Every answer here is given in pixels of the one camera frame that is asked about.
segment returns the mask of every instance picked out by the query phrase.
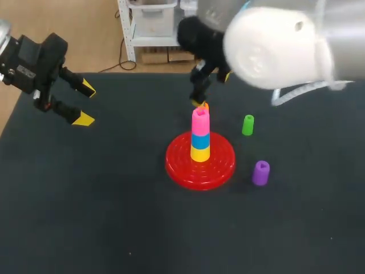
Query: dark table surface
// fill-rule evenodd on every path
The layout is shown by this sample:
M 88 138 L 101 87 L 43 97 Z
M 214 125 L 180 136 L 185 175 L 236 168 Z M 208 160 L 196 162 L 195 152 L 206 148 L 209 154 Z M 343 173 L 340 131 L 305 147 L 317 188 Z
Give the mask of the dark table surface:
M 365 84 L 277 108 L 234 76 L 213 86 L 211 130 L 237 170 L 192 192 L 164 170 L 191 125 L 188 77 L 90 74 L 91 100 L 58 82 L 55 95 L 96 118 L 89 128 L 20 97 L 0 139 L 1 274 L 365 271 Z M 265 188 L 250 184 L 258 160 L 271 165 Z

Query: white shelf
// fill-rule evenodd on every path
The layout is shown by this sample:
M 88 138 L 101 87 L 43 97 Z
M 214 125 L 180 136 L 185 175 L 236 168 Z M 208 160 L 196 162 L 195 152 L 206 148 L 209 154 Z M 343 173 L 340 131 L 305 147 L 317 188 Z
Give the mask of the white shelf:
M 120 22 L 123 28 L 125 47 L 127 50 L 128 60 L 136 61 L 135 47 L 176 47 L 177 26 L 182 20 L 184 13 L 181 9 L 175 9 L 174 32 L 171 37 L 142 37 L 138 35 L 138 28 L 134 20 L 132 23 L 129 19 L 129 7 L 127 0 L 117 0 L 119 5 Z
M 174 31 L 171 37 L 143 37 L 138 35 L 138 28 L 135 26 L 134 21 L 132 22 L 133 39 L 132 45 L 134 47 L 176 47 L 177 43 L 177 26 L 182 20 L 183 14 L 181 10 L 175 9 L 175 23 Z

